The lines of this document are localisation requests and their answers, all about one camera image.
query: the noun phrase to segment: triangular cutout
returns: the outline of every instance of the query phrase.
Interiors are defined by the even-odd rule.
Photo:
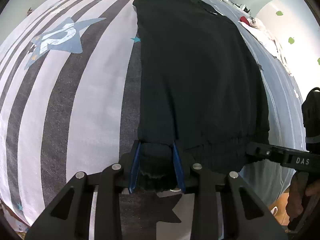
[[[239,189],[242,205],[244,208],[244,215],[247,220],[252,220],[263,216],[263,211],[250,197],[248,192],[244,188]]]
[[[70,188],[68,190],[68,192],[63,196],[60,202],[52,210],[51,212],[52,217],[60,218],[63,220],[66,220],[68,218],[74,193],[75,193],[75,190],[73,188]]]

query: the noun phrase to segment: blue star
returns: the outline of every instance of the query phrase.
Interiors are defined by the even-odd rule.
[[[34,37],[31,42],[34,44],[35,49],[25,69],[30,67],[50,49],[68,51],[70,53],[82,53],[79,31],[104,19],[105,18],[97,18],[75,23],[68,17],[52,31]]]
[[[130,39],[134,40],[134,43],[141,41],[140,38],[138,38],[138,37],[130,38]]]
[[[21,206],[21,204],[20,203],[17,203],[17,206],[18,206],[18,209],[20,210],[20,211],[22,211],[22,206]]]

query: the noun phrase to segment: red cloth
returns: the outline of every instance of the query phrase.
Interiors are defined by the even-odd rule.
[[[249,22],[248,22],[247,18],[246,18],[246,17],[244,17],[244,16],[241,16],[241,17],[240,17],[240,22],[244,22],[245,24],[247,24],[247,25],[249,25],[249,26],[250,26],[250,24],[249,24]]]

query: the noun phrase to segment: bedsheet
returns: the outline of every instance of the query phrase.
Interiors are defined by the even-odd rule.
[[[0,197],[30,225],[77,171],[100,172],[131,149],[141,79],[133,1],[48,0],[0,46]],[[261,65],[270,143],[304,149],[294,78],[238,23],[240,12],[203,1],[236,23]],[[268,161],[241,171],[267,204],[293,173]],[[188,237],[192,195],[145,193],[120,200],[124,239]]]

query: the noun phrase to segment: human hand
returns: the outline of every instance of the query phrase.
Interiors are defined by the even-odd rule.
[[[288,204],[285,208],[290,217],[290,221],[303,212],[302,198],[304,195],[312,196],[320,193],[320,179],[310,184],[305,190],[304,185],[305,181],[301,182],[301,180],[298,179],[298,173],[296,173],[291,179]]]

